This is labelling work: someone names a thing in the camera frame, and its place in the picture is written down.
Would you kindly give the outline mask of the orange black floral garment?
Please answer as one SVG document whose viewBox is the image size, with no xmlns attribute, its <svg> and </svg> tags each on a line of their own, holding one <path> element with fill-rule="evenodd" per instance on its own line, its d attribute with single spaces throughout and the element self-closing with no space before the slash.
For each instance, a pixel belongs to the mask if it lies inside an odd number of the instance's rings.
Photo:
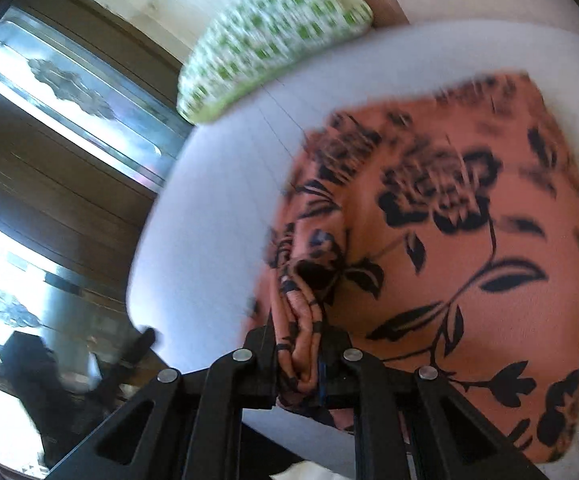
<svg viewBox="0 0 579 480">
<path fill-rule="evenodd" d="M 429 365 L 536 463 L 579 417 L 579 174 L 524 73 L 336 110 L 306 137 L 268 233 L 254 326 L 272 322 L 280 405 L 313 404 L 326 327 Z"/>
</svg>

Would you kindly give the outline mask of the stained glass window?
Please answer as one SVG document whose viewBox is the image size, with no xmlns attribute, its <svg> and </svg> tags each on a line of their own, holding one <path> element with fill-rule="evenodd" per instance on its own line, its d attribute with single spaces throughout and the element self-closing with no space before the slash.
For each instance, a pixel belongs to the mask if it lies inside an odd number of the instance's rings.
<svg viewBox="0 0 579 480">
<path fill-rule="evenodd" d="M 192 131 L 88 49 L 16 8 L 0 21 L 0 95 L 154 192 Z"/>
</svg>

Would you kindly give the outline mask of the green white patterned pillow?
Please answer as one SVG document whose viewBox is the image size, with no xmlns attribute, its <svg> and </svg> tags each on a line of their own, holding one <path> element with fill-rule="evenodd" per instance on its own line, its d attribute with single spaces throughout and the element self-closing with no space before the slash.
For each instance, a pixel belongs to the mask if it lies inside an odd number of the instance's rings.
<svg viewBox="0 0 579 480">
<path fill-rule="evenodd" d="M 372 22 L 364 0 L 234 0 L 183 63 L 178 114 L 193 125 L 213 122 L 289 67 L 362 36 Z"/>
</svg>

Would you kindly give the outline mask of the white quilted mattress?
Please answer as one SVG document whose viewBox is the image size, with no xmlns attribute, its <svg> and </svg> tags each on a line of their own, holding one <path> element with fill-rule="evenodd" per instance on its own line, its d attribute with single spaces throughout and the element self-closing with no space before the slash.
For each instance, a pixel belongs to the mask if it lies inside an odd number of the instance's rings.
<svg viewBox="0 0 579 480">
<path fill-rule="evenodd" d="M 188 372 L 237 347 L 286 183 L 309 133 L 336 110 L 411 100 L 497 73 L 524 73 L 579 174 L 579 4 L 575 0 L 400 0 L 410 24 L 300 63 L 196 128 L 149 214 L 132 264 L 133 322 Z M 566 453 L 539 463 L 579 479 L 579 417 Z"/>
</svg>

